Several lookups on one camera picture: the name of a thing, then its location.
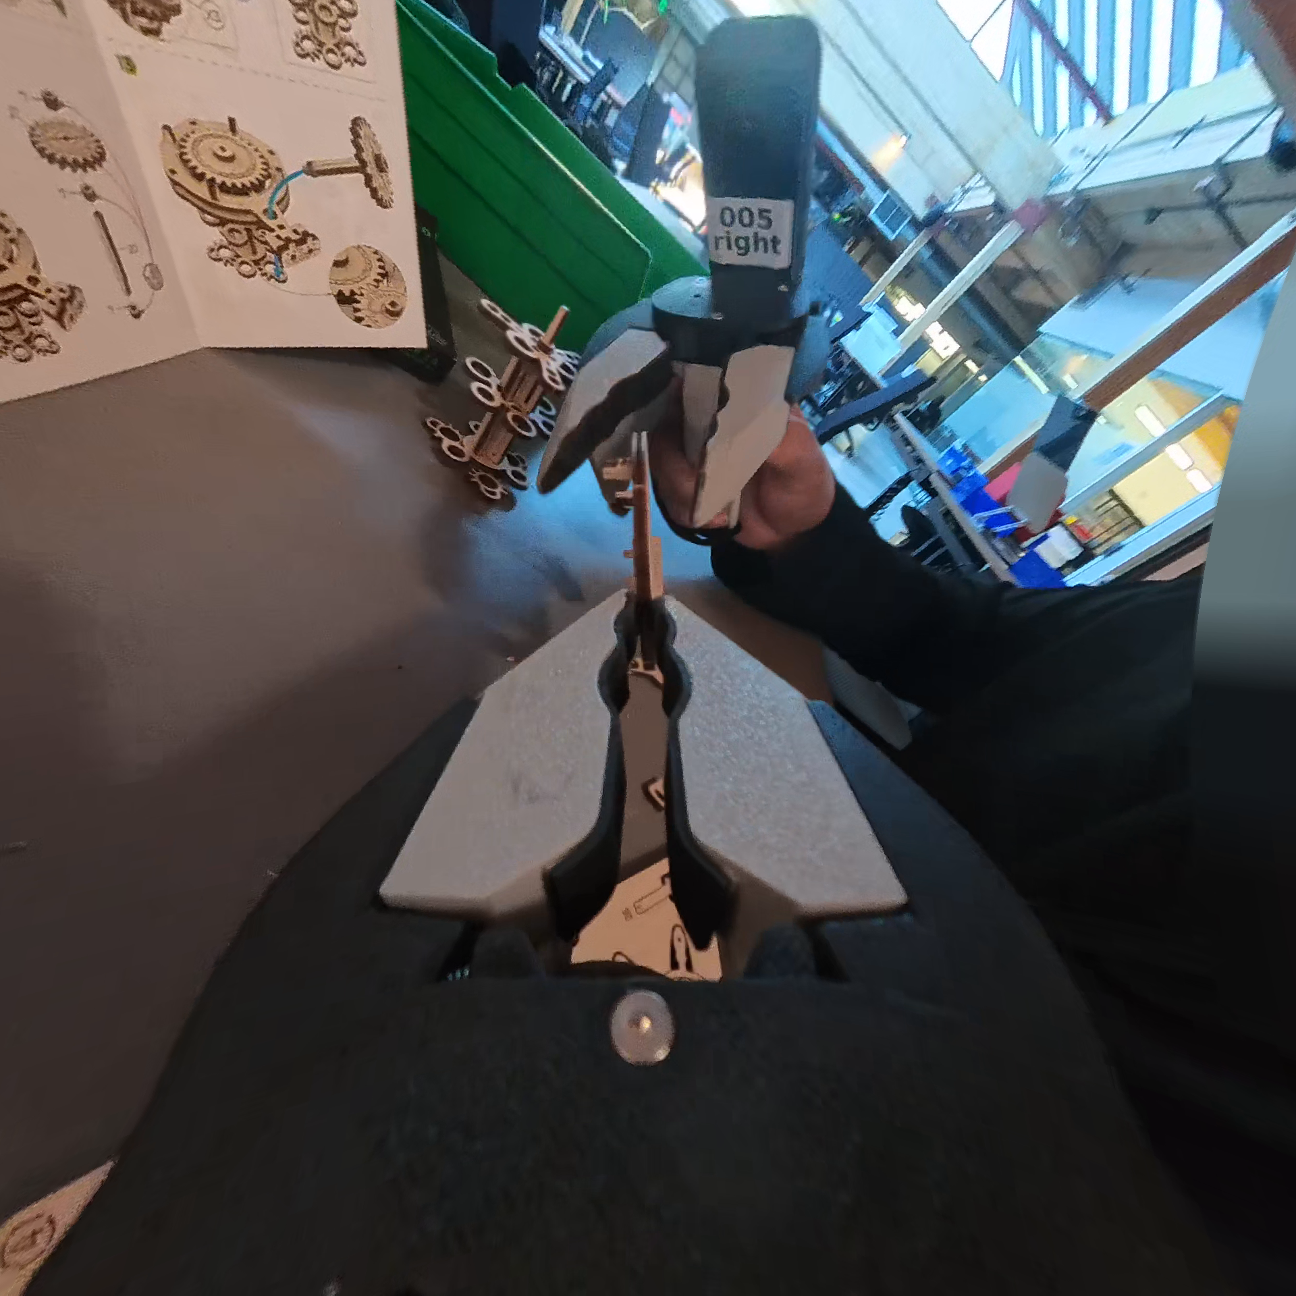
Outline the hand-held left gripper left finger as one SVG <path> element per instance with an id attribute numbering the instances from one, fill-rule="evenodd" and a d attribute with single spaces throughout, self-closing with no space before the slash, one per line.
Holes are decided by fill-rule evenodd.
<path id="1" fill-rule="evenodd" d="M 607 598 L 478 700 L 381 900 L 573 944 L 622 869 L 633 599 Z"/>

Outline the person's right hand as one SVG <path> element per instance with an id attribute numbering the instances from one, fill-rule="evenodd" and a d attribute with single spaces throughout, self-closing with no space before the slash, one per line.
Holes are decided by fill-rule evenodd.
<path id="1" fill-rule="evenodd" d="M 734 524 L 725 510 L 702 526 L 689 523 L 699 471 L 685 456 L 676 415 L 665 418 L 647 443 L 659 512 L 668 527 L 688 543 L 702 547 L 738 543 L 755 553 L 778 553 L 818 527 L 833 510 L 837 483 L 800 405 L 791 407 L 782 441 L 744 487 Z"/>

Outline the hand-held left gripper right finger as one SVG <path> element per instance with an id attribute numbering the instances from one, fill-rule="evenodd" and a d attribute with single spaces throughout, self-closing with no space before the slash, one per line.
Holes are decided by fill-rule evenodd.
<path id="1" fill-rule="evenodd" d="M 698 944 L 751 954 L 782 925 L 907 906 L 801 692 L 672 596 L 659 667 L 672 896 Z"/>

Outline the green plastic bin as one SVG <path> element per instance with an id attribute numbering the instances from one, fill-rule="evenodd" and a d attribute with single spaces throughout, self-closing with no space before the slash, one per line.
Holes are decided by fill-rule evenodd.
<path id="1" fill-rule="evenodd" d="M 495 57 L 426 3 L 398 2 L 416 204 L 438 246 L 514 318 L 569 319 L 581 351 L 619 312 L 705 265 Z"/>

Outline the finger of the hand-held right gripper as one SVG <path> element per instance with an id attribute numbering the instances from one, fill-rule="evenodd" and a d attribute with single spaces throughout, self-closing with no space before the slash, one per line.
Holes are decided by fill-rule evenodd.
<path id="1" fill-rule="evenodd" d="M 722 367 L 682 365 L 683 447 L 696 473 L 686 522 L 735 526 L 739 499 L 788 423 L 790 348 L 749 348 Z"/>
<path id="2" fill-rule="evenodd" d="M 559 490 L 670 382 L 672 346 L 655 331 L 627 329 L 584 359 L 559 411 L 537 474 L 537 491 Z"/>

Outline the round wooden frame part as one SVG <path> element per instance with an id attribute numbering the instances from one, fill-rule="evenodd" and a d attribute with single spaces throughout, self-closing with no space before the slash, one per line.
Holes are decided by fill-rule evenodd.
<path id="1" fill-rule="evenodd" d="M 632 545 L 625 557 L 632 563 L 632 576 L 619 616 L 619 638 L 625 648 L 627 672 L 645 677 L 659 688 L 665 675 L 659 664 L 659 615 L 665 598 L 660 540 L 653 533 L 653 491 L 649 466 L 649 435 L 632 433 L 629 453 L 603 470 L 606 486 L 612 487 L 612 510 L 632 519 Z"/>

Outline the folded paper instruction sheet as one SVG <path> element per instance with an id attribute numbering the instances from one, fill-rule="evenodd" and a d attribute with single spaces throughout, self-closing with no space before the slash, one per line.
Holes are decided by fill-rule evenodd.
<path id="1" fill-rule="evenodd" d="M 391 2 L 2 5 L 2 400 L 422 342 Z"/>

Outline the person's black clothed body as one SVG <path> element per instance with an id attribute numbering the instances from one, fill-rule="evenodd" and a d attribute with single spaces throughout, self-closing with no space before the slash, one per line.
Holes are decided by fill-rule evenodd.
<path id="1" fill-rule="evenodd" d="M 913 740 L 929 727 L 923 712 Z M 1213 896 L 1194 842 L 1209 800 L 1193 771 L 1180 786 L 1123 787 L 1038 773 L 970 790 L 916 784 L 1059 948 L 1158 1155 L 1240 1287 L 1293 1294 L 1293 1005 L 1269 975 L 1293 913 L 1247 918 Z"/>

